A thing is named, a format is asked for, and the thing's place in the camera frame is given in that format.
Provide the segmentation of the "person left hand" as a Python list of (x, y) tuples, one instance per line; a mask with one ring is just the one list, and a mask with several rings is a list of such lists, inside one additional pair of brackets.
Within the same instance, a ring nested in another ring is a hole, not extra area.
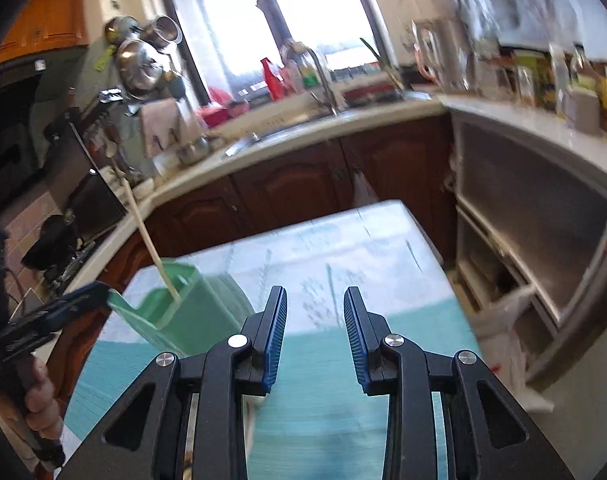
[(54, 398), (54, 385), (50, 381), (48, 369), (40, 359), (34, 358), (32, 371), (36, 382), (25, 396), (27, 426), (46, 440), (58, 440), (63, 432), (63, 419), (60, 406)]

